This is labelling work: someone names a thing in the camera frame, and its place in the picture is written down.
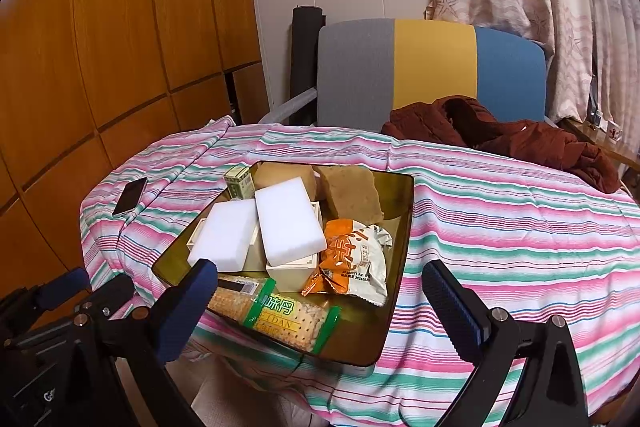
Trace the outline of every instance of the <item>chair backrest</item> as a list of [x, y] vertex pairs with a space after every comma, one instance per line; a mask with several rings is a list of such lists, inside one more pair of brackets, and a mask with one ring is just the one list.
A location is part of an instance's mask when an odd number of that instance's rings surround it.
[[392, 109], [475, 97], [499, 121], [542, 121], [546, 67], [534, 42], [443, 21], [362, 19], [318, 41], [318, 125], [380, 131]]

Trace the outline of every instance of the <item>smartphone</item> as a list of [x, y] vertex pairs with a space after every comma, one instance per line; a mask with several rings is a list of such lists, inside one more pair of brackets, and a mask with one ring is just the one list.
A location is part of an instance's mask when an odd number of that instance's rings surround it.
[[146, 178], [127, 183], [120, 195], [120, 199], [118, 199], [118, 203], [116, 203], [116, 208], [113, 209], [112, 215], [119, 216], [133, 210], [140, 201], [140, 196], [142, 196], [145, 187]]

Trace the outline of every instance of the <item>table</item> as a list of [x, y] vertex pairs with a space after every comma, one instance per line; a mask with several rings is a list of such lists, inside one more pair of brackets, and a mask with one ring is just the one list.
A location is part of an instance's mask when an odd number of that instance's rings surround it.
[[[260, 160], [410, 174], [414, 207], [398, 302], [370, 377], [318, 371], [203, 315], [193, 346], [218, 353], [253, 386], [336, 426], [432, 427], [471, 372], [422, 293], [422, 267], [434, 257], [489, 308], [528, 321], [563, 315], [590, 412], [638, 372], [640, 208], [627, 194], [503, 156], [340, 128], [235, 126], [225, 117], [168, 136], [114, 170], [82, 202], [80, 224], [93, 287], [119, 272], [134, 280], [138, 295], [116, 316], [158, 299], [164, 286], [151, 265], [222, 192], [228, 168]], [[124, 185], [142, 175], [140, 204], [111, 216]], [[500, 422], [521, 371], [522, 362], [511, 368], [487, 427]]]
[[594, 129], [588, 122], [578, 122], [570, 118], [559, 121], [558, 126], [569, 131], [582, 141], [597, 145], [607, 156], [613, 160], [616, 167], [624, 164], [634, 171], [640, 172], [638, 153], [634, 153], [621, 141], [613, 142], [607, 138], [607, 133], [602, 129]]

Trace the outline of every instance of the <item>metal bolt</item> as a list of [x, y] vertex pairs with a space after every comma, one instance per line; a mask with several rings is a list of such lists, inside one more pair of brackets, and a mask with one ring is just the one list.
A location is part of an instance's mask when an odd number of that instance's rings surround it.
[[564, 320], [560, 315], [554, 315], [551, 317], [551, 322], [558, 326], [558, 328], [564, 328], [566, 326], [566, 320]]
[[74, 318], [74, 324], [76, 326], [84, 326], [85, 324], [87, 324], [87, 322], [89, 322], [89, 317], [84, 313], [78, 314]]
[[136, 308], [131, 312], [131, 316], [137, 321], [146, 319], [148, 315], [149, 315], [149, 308], [147, 308], [146, 306], [140, 306], [139, 308]]
[[494, 308], [491, 310], [491, 315], [498, 322], [504, 322], [509, 318], [507, 310], [503, 310], [502, 308]]

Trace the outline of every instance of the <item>wooden side table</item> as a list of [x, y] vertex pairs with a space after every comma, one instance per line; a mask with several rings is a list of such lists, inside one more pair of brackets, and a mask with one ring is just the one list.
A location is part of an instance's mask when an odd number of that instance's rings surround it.
[[612, 142], [601, 129], [593, 129], [587, 122], [580, 123], [569, 118], [559, 121], [558, 127], [575, 134], [578, 140], [600, 147], [611, 158], [616, 167], [624, 164], [634, 171], [640, 172], [638, 153], [633, 152], [622, 142]]

